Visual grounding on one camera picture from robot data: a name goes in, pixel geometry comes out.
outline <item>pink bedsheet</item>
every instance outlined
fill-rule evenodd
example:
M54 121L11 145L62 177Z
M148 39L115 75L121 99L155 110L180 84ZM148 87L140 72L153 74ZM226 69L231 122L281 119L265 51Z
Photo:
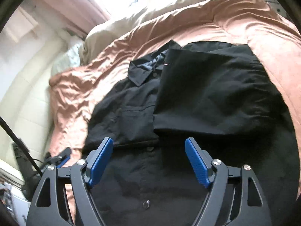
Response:
M301 36L296 27L264 0L207 0L148 21L115 40L92 64L51 78L55 131L50 153L57 155L71 147L72 158L66 166L74 164L81 157L87 122L95 104L115 83L127 77L131 60L171 39L180 45L201 40L248 44L289 108L300 150ZM67 194L74 215L71 187Z

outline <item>white wall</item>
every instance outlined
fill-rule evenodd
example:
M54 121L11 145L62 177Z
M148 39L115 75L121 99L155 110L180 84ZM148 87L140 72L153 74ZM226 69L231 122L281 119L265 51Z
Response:
M21 7L39 23L37 37L29 33L15 43L3 31L0 33L0 101L17 73L64 26L54 14L31 0L24 0Z

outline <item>black pole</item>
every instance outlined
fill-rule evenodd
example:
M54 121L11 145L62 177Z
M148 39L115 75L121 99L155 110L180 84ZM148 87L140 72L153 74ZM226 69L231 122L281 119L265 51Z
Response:
M2 119L0 116L0 125L4 129L4 131L10 136L10 138L16 143L16 145L20 148L20 150L23 151L27 159L30 161L30 163L33 165L33 167L36 169L36 171L43 176L42 171L38 167L38 165L34 162L33 158L30 156L27 147L24 145L24 143L18 139L18 137L14 134L12 129L8 126L8 124Z
M10 213L7 211L6 206L0 200L0 216L2 226L19 226L19 224L13 219Z

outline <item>bed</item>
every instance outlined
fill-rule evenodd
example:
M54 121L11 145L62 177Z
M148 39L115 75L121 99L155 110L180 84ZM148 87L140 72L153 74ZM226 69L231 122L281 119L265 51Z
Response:
M70 147L65 166L80 159L95 105L127 77L130 61L171 39L181 46L195 41L249 45L288 106L300 150L301 37L294 24L264 0L145 0L131 6L126 17L93 28L79 50L82 66L50 78L51 155ZM74 216L71 187L67 195Z

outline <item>folded black garment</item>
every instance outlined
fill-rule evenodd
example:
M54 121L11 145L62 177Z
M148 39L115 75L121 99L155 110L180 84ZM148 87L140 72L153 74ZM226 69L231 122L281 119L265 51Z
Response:
M168 50L154 130L159 136L260 136L273 129L283 106L248 45L194 42Z
M292 120L247 45L170 41L132 61L128 77L95 106L83 157L107 136L114 152L92 190L107 225L192 225L206 191L186 157L188 137L227 165L252 167L273 225L297 197Z

